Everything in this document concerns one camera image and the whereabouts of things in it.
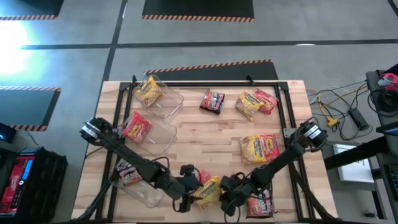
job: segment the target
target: black metal frame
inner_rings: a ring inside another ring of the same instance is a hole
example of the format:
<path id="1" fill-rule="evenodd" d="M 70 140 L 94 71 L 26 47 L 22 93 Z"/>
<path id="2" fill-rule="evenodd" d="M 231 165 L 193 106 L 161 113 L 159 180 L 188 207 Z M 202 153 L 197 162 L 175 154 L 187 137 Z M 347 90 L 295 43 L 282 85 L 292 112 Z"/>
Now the black metal frame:
<path id="1" fill-rule="evenodd" d="M 268 87 L 273 87 L 275 90 L 275 95 L 277 99 L 281 102 L 281 95 L 280 91 L 282 90 L 285 95 L 285 100 L 287 104 L 287 111 L 289 114 L 289 121 L 291 128 L 296 128 L 296 122 L 295 122 L 295 117 L 294 117 L 294 112 L 293 112 L 293 106 L 292 102 L 290 99 L 290 93 L 289 93 L 289 87 L 287 82 L 260 82 L 260 83 L 255 83 L 253 80 L 249 81 L 241 81 L 241 82 L 231 82 L 231 81 L 225 81 L 225 82 L 165 82 L 166 85 L 168 86 L 268 86 Z M 117 123 L 119 121 L 119 114 L 120 114 L 120 109 L 121 109 L 121 103 L 123 99 L 123 93 L 127 89 L 129 90 L 129 94 L 127 97 L 127 102 L 126 102 L 126 111 L 124 114 L 124 119 L 128 117 L 129 110 L 131 107 L 131 93 L 132 93 L 132 87 L 135 86 L 135 83 L 121 83 L 119 87 L 119 93 L 118 93 L 118 100 L 116 103 L 116 109 L 115 109 L 115 115 L 114 115 L 114 126 L 117 126 Z M 283 132 L 285 128 L 287 128 L 287 123 L 285 120 L 285 114 L 284 114 L 284 109 L 281 103 L 277 104 L 278 107 L 278 112 L 279 112 L 279 118 L 280 118 L 280 127 L 281 131 Z M 287 138 L 284 138 L 284 144 L 285 146 L 287 145 Z M 112 159 L 112 153 L 108 151 L 106 155 L 106 162 L 105 162 L 105 167 L 104 167 L 104 173 L 103 173 L 103 180 L 102 183 L 106 182 L 108 179 L 108 175 L 111 169 L 111 159 Z M 299 166 L 299 173 L 300 177 L 303 183 L 305 185 L 308 185 L 308 179 L 307 179 L 307 173 L 305 171 L 305 165 L 304 161 L 302 158 L 300 158 L 298 161 L 298 166 Z M 289 175 L 290 175 L 290 181 L 292 184 L 292 192 L 293 192 L 293 198 L 294 198 L 294 203 L 295 203 L 295 209 L 296 209 L 296 214 L 297 214 L 297 219 L 298 222 L 306 222 L 306 223 L 322 223 L 326 222 L 327 223 L 355 223 L 355 222 L 344 222 L 341 220 L 321 220 L 321 219 L 316 219 L 315 218 L 315 212 L 314 212 L 314 206 L 312 205 L 310 199 L 305 195 L 305 200 L 307 203 L 307 209 L 308 209 L 308 216 L 309 218 L 303 217 L 303 210 L 301 206 L 301 200 L 300 200 L 300 195 L 299 195 L 299 190 L 297 187 L 298 182 L 296 181 L 297 179 L 297 170 L 294 166 L 293 163 L 289 164 Z M 108 214 L 107 218 L 104 219 L 102 218 L 102 211 L 103 211 L 103 202 L 98 205 L 97 208 L 97 213 L 95 216 L 95 220 L 107 220 L 109 222 L 113 221 L 113 215 L 114 215 L 114 207 L 116 204 L 116 196 L 117 196 L 117 188 L 113 187 L 112 192 L 111 192 L 111 197 L 109 201 L 109 208 L 108 208 Z"/>

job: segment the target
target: concrete floor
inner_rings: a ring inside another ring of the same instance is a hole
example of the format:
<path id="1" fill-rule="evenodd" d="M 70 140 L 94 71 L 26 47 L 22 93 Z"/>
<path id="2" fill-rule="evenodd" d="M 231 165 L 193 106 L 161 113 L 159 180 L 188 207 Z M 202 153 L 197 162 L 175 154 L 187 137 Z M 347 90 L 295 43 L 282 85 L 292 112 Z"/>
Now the concrete floor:
<path id="1" fill-rule="evenodd" d="M 121 4 L 122 0 L 65 0 L 57 20 L 0 22 L 0 30 L 9 30 L 0 35 L 0 85 L 62 87 L 48 130 L 32 133 L 39 144 L 67 155 L 70 164 L 54 222 L 69 220 L 72 213 L 87 147 L 78 132 L 94 115 L 109 49 L 11 47 L 110 44 Z M 145 21 L 143 5 L 144 0 L 127 2 L 118 43 L 398 39 L 398 17 L 387 0 L 254 0 L 254 23 Z M 130 80 L 133 74 L 140 78 L 148 69 L 271 58 L 280 80 L 304 80 L 307 87 L 323 89 L 365 80 L 365 72 L 391 67 L 397 55 L 398 44 L 116 49 L 109 80 Z M 332 98 L 325 95 L 324 100 Z M 347 110 L 342 102 L 336 107 Z M 360 97 L 358 108 L 371 125 L 379 126 L 366 96 Z M 355 131 L 348 121 L 345 133 Z M 329 133 L 330 140 L 341 140 Z M 378 136 L 373 132 L 355 141 Z M 30 141 L 25 135 L 18 138 L 24 144 Z M 338 181 L 330 179 L 332 188 Z M 333 196 L 340 218 L 378 222 L 361 216 L 374 211 L 369 192 L 333 189 Z M 388 218 L 383 223 L 394 222 L 391 213 Z"/>

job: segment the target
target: red electronic equipment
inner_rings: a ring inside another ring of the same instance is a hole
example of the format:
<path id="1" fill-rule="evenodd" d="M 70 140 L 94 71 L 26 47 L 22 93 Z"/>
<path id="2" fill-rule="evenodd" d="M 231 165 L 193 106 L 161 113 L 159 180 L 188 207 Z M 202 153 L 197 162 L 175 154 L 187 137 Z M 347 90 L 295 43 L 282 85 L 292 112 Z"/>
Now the red electronic equipment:
<path id="1" fill-rule="evenodd" d="M 44 147 L 25 147 L 1 157 L 0 165 L 5 174 L 0 175 L 0 223 L 49 222 L 57 207 L 67 158 Z"/>
<path id="2" fill-rule="evenodd" d="M 34 160 L 34 156 L 17 157 L 17 164 L 12 168 L 9 177 L 9 185 L 6 187 L 0 201 L 0 213 L 10 215 L 17 212 Z"/>

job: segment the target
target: wooden tabletop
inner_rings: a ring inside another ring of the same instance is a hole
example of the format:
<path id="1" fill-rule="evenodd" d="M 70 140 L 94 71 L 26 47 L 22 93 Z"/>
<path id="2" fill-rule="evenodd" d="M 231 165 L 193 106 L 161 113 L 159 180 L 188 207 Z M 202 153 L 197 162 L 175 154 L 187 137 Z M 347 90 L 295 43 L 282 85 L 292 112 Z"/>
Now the wooden tabletop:
<path id="1" fill-rule="evenodd" d="M 308 103 L 304 82 L 301 80 L 287 81 L 290 97 L 294 109 L 294 115 L 299 125 L 312 116 Z M 116 98 L 120 82 L 104 82 L 99 99 L 97 117 L 102 117 L 112 122 Z M 225 101 L 219 116 L 208 111 L 200 110 L 199 105 L 208 87 L 172 87 L 173 90 L 184 96 L 183 110 L 170 123 L 177 128 L 177 140 L 167 152 L 170 159 L 170 169 L 174 176 L 178 176 L 180 166 L 194 164 L 198 169 L 205 169 L 213 175 L 220 177 L 242 171 L 248 174 L 260 164 L 242 165 L 239 138 L 254 134 L 275 134 L 280 151 L 284 151 L 282 130 L 278 110 L 271 115 L 257 113 L 254 121 L 249 121 L 243 114 L 234 108 L 238 96 L 243 90 L 254 93 L 255 87 L 211 87 L 211 90 L 225 93 Z M 275 95 L 273 88 L 260 87 L 260 89 Z M 282 105 L 285 111 L 287 126 L 290 126 L 284 95 Z M 126 105 L 126 96 L 123 97 L 120 121 L 123 119 L 123 111 Z M 140 104 L 134 101 L 131 113 L 140 108 Z M 88 152 L 97 147 L 89 146 Z M 149 159 L 155 158 L 149 153 L 141 153 Z M 85 161 L 81 174 L 80 185 L 73 208 L 73 218 L 81 215 L 92 202 L 100 190 L 103 175 L 106 150 L 100 150 Z M 329 180 L 323 163 L 322 153 L 306 153 L 304 155 L 308 181 L 312 192 L 326 210 L 333 216 L 337 216 L 335 203 L 331 194 Z M 241 206 L 241 222 L 293 222 L 297 221 L 292 187 L 290 184 L 289 170 L 287 167 L 276 173 L 272 180 L 274 186 L 274 205 L 278 211 L 273 218 L 265 220 L 247 219 L 246 206 Z M 105 209 L 108 209 L 110 191 L 107 194 Z M 308 217 L 303 193 L 300 193 L 304 216 Z M 235 217 L 228 217 L 229 222 L 234 222 Z M 172 208 L 172 200 L 168 196 L 163 197 L 157 207 L 149 209 L 135 198 L 119 190 L 116 200 L 114 222 L 224 222 L 223 211 L 220 203 L 201 211 L 196 205 L 192 206 L 189 213 L 176 213 Z"/>

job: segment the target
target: plastic bin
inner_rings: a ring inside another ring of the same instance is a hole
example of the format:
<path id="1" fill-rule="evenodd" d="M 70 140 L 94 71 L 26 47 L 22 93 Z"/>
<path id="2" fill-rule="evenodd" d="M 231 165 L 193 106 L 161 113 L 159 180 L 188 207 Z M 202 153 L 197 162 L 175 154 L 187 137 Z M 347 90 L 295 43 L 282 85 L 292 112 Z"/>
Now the plastic bin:
<path id="1" fill-rule="evenodd" d="M 116 164 L 115 168 L 126 166 L 127 164 L 128 163 L 126 161 L 121 159 L 118 162 L 118 164 Z M 156 207 L 165 194 L 163 190 L 155 189 L 143 180 L 128 186 L 125 186 L 120 181 L 120 178 L 116 180 L 111 180 L 111 183 L 117 188 L 127 193 L 128 195 L 134 197 L 135 199 L 143 203 L 148 208 Z"/>
<path id="2" fill-rule="evenodd" d="M 151 105 L 146 105 L 144 100 L 138 94 L 144 88 L 144 85 L 148 79 L 153 78 L 158 85 L 158 87 L 162 91 L 162 96 L 156 99 L 155 103 Z M 137 99 L 142 107 L 147 108 L 151 113 L 159 117 L 160 119 L 167 120 L 167 122 L 171 122 L 171 118 L 175 118 L 175 116 L 182 110 L 184 97 L 170 87 L 168 87 L 165 83 L 163 83 L 156 75 L 149 75 L 142 83 L 136 86 L 133 90 L 133 96 Z"/>
<path id="3" fill-rule="evenodd" d="M 134 112 L 135 111 L 133 111 L 130 117 L 128 117 L 128 119 L 123 123 L 123 126 L 121 127 L 122 132 L 131 122 Z M 147 121 L 149 121 L 152 126 L 144 135 L 144 138 L 140 142 L 140 144 L 137 144 L 129 138 L 126 138 L 125 145 L 137 153 L 139 153 L 139 151 L 141 150 L 140 148 L 145 149 L 155 156 L 166 153 L 166 151 L 177 139 L 177 128 L 175 126 L 167 124 L 165 121 L 154 116 L 147 110 L 139 110 L 137 112 Z"/>

